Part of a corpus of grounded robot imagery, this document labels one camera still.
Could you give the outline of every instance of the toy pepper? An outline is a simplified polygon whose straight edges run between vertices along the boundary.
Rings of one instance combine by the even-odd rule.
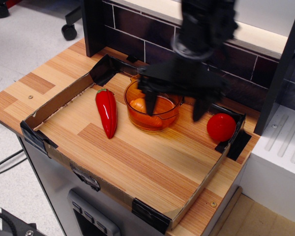
[[[111,139],[117,126],[117,106],[114,94],[103,88],[97,92],[95,101],[105,133]]]

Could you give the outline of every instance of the tile backsplash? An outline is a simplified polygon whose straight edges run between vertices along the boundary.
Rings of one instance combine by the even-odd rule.
[[[179,25],[109,0],[103,4],[107,46],[148,64],[172,57],[171,40]],[[230,81],[228,98],[260,111],[278,59],[227,42],[206,64]]]

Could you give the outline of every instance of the caster wheel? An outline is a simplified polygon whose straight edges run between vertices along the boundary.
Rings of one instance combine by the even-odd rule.
[[[75,30],[74,25],[64,25],[61,29],[61,32],[63,37],[68,41],[75,39],[77,36],[77,31]]]
[[[0,18],[5,18],[9,16],[9,10],[6,5],[0,5]]]

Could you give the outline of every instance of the wooden floor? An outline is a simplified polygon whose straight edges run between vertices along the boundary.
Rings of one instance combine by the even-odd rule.
[[[241,194],[210,236],[295,236],[295,223]]]

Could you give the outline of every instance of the glass bowl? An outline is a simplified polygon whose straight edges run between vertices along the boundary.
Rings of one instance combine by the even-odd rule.
[[[138,88],[138,76],[131,78],[131,84],[124,92],[131,122],[140,129],[148,131],[162,130],[170,126],[178,117],[182,97],[161,93],[157,97],[154,114],[146,113],[145,94]]]

